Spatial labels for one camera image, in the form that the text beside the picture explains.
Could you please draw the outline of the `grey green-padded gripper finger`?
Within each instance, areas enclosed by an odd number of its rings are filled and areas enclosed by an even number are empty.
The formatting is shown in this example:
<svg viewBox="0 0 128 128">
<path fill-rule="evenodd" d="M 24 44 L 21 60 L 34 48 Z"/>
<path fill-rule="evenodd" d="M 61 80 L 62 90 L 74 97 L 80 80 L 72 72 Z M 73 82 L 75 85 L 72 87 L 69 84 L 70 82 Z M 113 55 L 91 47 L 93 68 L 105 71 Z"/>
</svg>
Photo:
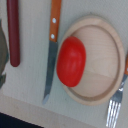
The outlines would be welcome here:
<svg viewBox="0 0 128 128">
<path fill-rule="evenodd" d="M 2 20 L 0 19 L 0 88 L 6 80 L 6 75 L 3 73 L 6 63 L 9 60 L 6 38 L 2 29 Z"/>
</svg>

